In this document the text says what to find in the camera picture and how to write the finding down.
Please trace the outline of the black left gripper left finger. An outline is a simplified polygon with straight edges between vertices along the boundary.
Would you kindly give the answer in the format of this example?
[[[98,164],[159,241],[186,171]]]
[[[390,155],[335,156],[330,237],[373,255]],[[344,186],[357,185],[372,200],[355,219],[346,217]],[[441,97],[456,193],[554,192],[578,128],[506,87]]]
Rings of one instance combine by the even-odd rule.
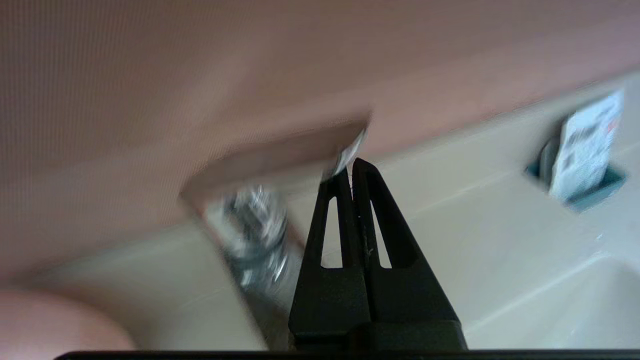
[[[322,265],[330,201],[337,207],[342,266]],[[318,187],[289,315],[298,351],[343,351],[350,331],[370,322],[361,232],[346,170]]]

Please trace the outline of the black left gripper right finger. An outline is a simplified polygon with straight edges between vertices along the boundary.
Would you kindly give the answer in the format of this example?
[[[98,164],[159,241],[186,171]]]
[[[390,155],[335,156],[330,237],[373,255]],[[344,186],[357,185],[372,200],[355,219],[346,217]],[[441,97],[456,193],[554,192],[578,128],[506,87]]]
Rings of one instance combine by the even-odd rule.
[[[457,322],[457,313],[377,167],[356,159],[352,182],[373,319]]]

